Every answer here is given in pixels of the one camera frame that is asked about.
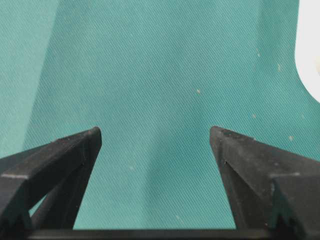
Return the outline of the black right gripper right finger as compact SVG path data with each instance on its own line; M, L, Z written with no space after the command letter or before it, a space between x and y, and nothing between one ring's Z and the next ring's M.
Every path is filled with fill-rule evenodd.
M210 146L237 229L320 237L320 163L213 126Z

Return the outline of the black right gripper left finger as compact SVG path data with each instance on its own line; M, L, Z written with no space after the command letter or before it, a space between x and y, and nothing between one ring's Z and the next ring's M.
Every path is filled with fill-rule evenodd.
M0 237L71 230L102 146L100 128L0 160Z

